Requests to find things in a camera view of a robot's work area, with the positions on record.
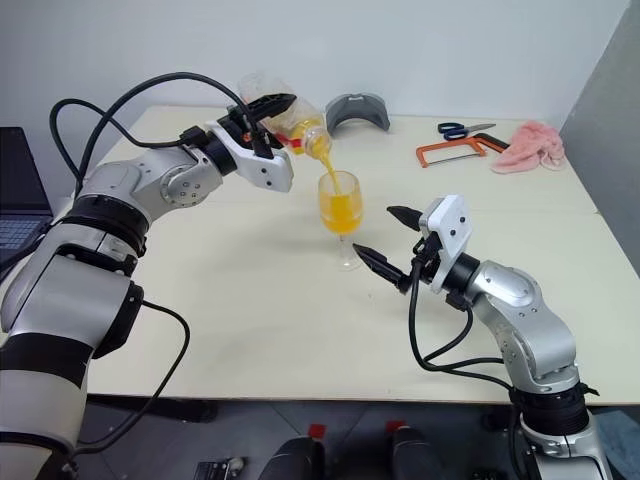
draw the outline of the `laptop keyboard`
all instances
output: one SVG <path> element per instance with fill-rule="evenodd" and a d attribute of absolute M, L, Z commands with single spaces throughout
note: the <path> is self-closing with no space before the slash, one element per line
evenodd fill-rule
<path fill-rule="evenodd" d="M 0 248 L 19 250 L 42 220 L 0 219 Z"/>

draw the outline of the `wine glass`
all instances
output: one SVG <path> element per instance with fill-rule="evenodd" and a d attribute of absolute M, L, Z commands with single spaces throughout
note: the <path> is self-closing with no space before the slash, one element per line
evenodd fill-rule
<path fill-rule="evenodd" d="M 352 270 L 360 265 L 349 235 L 362 222 L 362 194 L 355 175 L 337 170 L 320 177 L 318 204 L 325 226 L 340 238 L 339 265 L 341 270 Z"/>

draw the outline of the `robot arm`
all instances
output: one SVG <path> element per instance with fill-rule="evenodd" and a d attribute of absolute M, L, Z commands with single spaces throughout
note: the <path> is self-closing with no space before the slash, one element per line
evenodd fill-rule
<path fill-rule="evenodd" d="M 513 384 L 510 399 L 530 448 L 528 478 L 609 480 L 612 478 L 587 410 L 575 365 L 576 346 L 568 327 L 544 303 L 527 273 L 464 253 L 471 236 L 469 211 L 459 195 L 435 200 L 419 212 L 390 207 L 402 223 L 420 231 L 430 246 L 418 252 L 421 279 L 434 293 L 462 295 L 496 339 Z M 377 252 L 354 246 L 363 261 L 401 292 L 411 284 Z"/>
<path fill-rule="evenodd" d="M 249 108 L 259 120 L 293 100 L 273 95 Z M 232 172 L 260 188 L 291 188 L 287 154 L 247 148 L 238 112 L 206 128 L 187 130 L 184 147 L 98 167 L 9 286 L 0 310 L 9 334 L 0 349 L 3 478 L 52 478 L 74 451 L 88 364 L 125 343 L 142 304 L 130 277 L 153 221 L 198 205 Z"/>

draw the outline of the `plastic bottle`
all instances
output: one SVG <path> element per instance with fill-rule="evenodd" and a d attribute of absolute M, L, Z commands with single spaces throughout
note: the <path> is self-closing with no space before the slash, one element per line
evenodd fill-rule
<path fill-rule="evenodd" d="M 282 80 L 268 77 L 264 72 L 247 75 L 240 80 L 238 87 L 246 102 L 270 93 L 295 94 Z M 306 153 L 333 171 L 329 157 L 331 138 L 324 115 L 304 98 L 298 97 L 286 112 L 266 118 L 262 120 L 262 124 L 295 154 Z"/>

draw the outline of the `laptop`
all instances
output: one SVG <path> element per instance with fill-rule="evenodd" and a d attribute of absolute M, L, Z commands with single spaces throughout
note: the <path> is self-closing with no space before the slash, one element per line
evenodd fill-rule
<path fill-rule="evenodd" d="M 0 127 L 0 262 L 31 245 L 52 220 L 24 131 Z M 9 271 L 0 272 L 0 281 Z"/>

